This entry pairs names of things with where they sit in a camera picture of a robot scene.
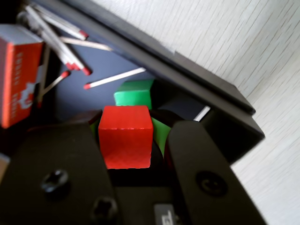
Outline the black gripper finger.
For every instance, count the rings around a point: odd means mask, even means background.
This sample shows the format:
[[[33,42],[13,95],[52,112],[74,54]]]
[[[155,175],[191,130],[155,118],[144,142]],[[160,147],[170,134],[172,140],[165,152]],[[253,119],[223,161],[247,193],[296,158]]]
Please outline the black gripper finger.
[[[114,190],[87,122],[31,129],[0,185],[3,225],[115,225]]]
[[[263,225],[265,220],[226,158],[197,121],[166,110],[150,115],[171,130],[164,159],[184,225]]]

